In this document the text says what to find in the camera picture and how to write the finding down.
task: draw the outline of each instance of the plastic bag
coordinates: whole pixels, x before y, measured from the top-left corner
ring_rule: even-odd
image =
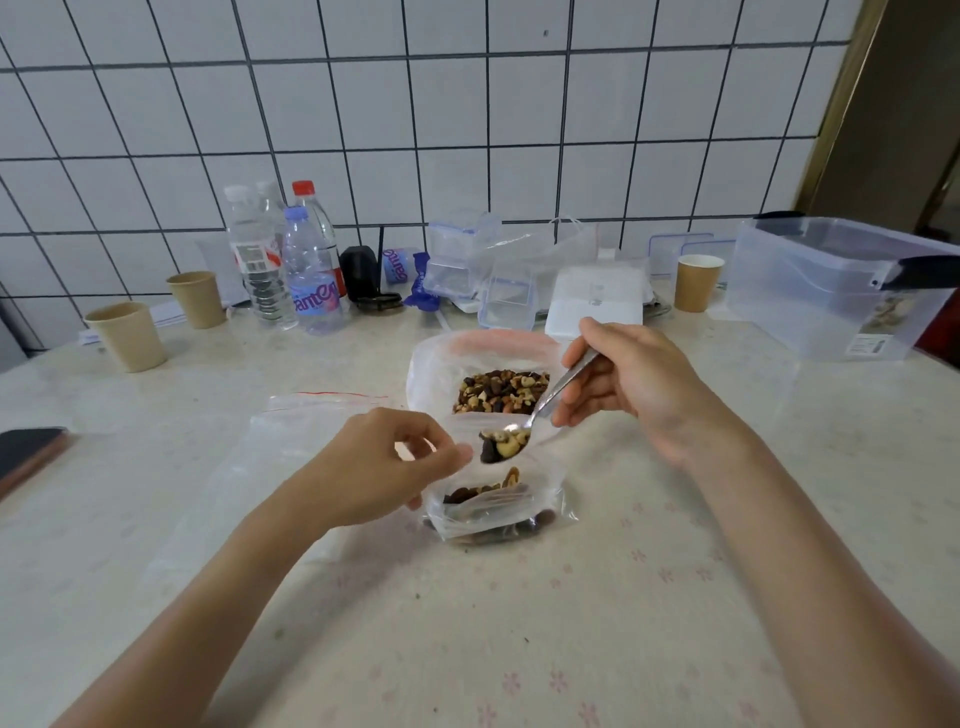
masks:
[[[444,503],[444,496],[460,488],[502,481],[514,467],[519,470],[516,486],[481,493],[462,503]],[[474,461],[430,486],[423,494],[423,508],[445,541],[485,544],[526,538],[553,523],[577,520],[564,491],[565,476],[566,470],[556,458],[530,450],[492,465]]]
[[[490,328],[434,336],[414,347],[407,372],[407,406],[431,415],[455,437],[469,426],[473,432],[466,442],[479,444],[477,433],[481,429],[502,429],[510,423],[520,424],[527,416],[483,412],[453,414],[464,377],[495,369],[512,369],[549,373],[550,380],[556,382],[566,371],[561,363],[563,354],[560,344],[546,334],[533,331]],[[558,432],[547,419],[541,423],[538,418],[531,443],[546,440]]]

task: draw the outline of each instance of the spoon handle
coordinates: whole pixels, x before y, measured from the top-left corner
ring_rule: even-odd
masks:
[[[586,368],[587,368],[587,364],[589,364],[591,361],[593,361],[593,360],[597,357],[597,355],[598,355],[599,353],[600,353],[600,352],[598,352],[598,351],[597,351],[596,349],[594,349],[593,347],[588,347],[587,350],[584,352],[584,355],[580,357],[580,361],[578,361],[576,364],[574,364],[572,367],[570,367],[568,370],[566,370],[566,373],[565,373],[563,376],[560,377],[560,380],[557,382],[557,387],[556,387],[552,392],[550,392],[550,393],[548,393],[548,394],[545,394],[545,395],[543,395],[543,397],[540,398],[540,401],[537,402],[537,406],[534,407],[533,413],[532,413],[532,414],[530,415],[530,417],[527,419],[527,422],[526,422],[526,424],[525,424],[524,426],[525,426],[526,428],[528,428],[528,429],[529,429],[530,427],[532,427],[533,424],[534,424],[534,420],[537,418],[537,415],[539,415],[539,413],[540,413],[557,395],[559,395],[559,394],[562,392],[562,390],[565,388],[565,386],[566,386],[567,384],[569,384],[571,381],[573,381],[573,379],[574,379],[578,374],[580,374],[584,369],[586,369]]]

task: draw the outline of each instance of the water bottle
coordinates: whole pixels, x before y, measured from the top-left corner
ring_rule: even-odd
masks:
[[[225,187],[224,195],[231,207],[232,221],[227,228],[230,247],[253,312],[267,326],[293,328],[297,316],[283,280],[274,226],[260,210],[260,196],[243,184]]]
[[[297,318],[307,333],[330,333],[344,322],[334,263],[326,241],[310,222],[306,207],[287,207],[283,267]]]
[[[297,199],[294,205],[306,207],[310,219],[317,227],[320,235],[326,241],[326,249],[330,252],[333,261],[333,275],[337,277],[337,293],[340,298],[347,294],[347,285],[344,283],[344,274],[340,270],[340,257],[337,254],[337,235],[330,224],[330,217],[316,198],[316,190],[310,180],[297,180],[292,185]]]

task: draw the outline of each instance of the smartphone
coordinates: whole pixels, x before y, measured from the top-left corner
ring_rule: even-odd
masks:
[[[65,427],[0,433],[0,498],[54,460],[69,444],[70,433]]]

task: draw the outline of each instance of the hand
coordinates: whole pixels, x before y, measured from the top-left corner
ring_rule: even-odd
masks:
[[[396,453],[403,443],[415,460]],[[373,521],[407,503],[473,456],[429,415],[377,407],[354,415],[310,462],[277,489],[288,513],[316,541],[328,528]]]
[[[746,427],[659,331],[586,318],[580,332],[564,354],[564,366],[576,364],[587,346],[603,356],[564,389],[554,425],[575,426],[604,409],[629,412],[658,452],[678,467],[717,428]]]

